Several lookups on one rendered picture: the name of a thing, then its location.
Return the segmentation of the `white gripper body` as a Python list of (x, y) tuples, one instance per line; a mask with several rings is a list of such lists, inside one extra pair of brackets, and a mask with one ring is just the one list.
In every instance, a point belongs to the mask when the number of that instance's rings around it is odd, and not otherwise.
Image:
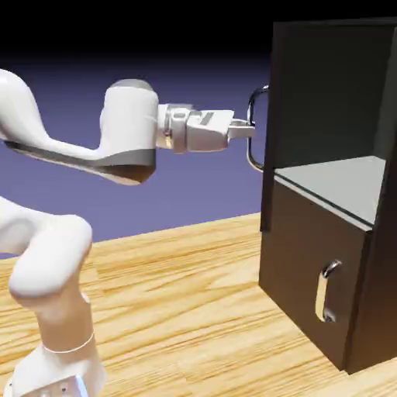
[(188, 152), (216, 152), (228, 146), (228, 130), (233, 110), (203, 110), (190, 112), (186, 122)]

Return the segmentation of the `dark wooden cabinet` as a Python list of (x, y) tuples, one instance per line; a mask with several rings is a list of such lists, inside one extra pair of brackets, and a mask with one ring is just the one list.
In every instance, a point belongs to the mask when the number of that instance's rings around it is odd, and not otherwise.
[(274, 181), (371, 232), (347, 367), (397, 357), (397, 17), (279, 22)]

